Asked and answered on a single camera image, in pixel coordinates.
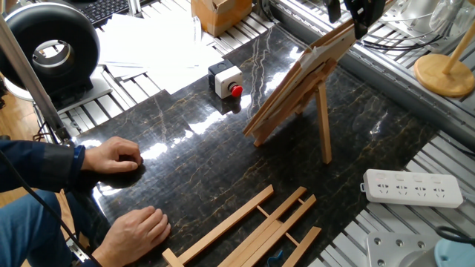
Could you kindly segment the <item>person's right hand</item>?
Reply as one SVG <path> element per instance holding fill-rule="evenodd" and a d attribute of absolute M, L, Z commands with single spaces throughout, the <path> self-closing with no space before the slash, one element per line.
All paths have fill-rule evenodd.
<path fill-rule="evenodd" d="M 162 243 L 171 232 L 168 216 L 149 206 L 119 217 L 93 252 L 101 266 L 126 266 Z"/>

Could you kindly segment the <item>person's left hand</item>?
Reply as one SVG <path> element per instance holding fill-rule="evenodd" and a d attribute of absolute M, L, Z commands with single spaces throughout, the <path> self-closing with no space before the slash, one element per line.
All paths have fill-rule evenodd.
<path fill-rule="evenodd" d="M 118 136 L 85 151 L 82 171 L 117 174 L 137 170 L 143 163 L 139 145 Z"/>

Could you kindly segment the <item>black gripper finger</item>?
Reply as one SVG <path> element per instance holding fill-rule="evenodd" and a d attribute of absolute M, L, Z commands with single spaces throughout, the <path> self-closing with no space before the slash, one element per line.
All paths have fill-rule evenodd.
<path fill-rule="evenodd" d="M 344 0 L 350 11 L 356 39 L 363 37 L 368 28 L 383 14 L 385 0 Z"/>
<path fill-rule="evenodd" d="M 329 21 L 337 22 L 341 18 L 341 5 L 339 0 L 323 0 L 324 6 L 327 8 Z"/>

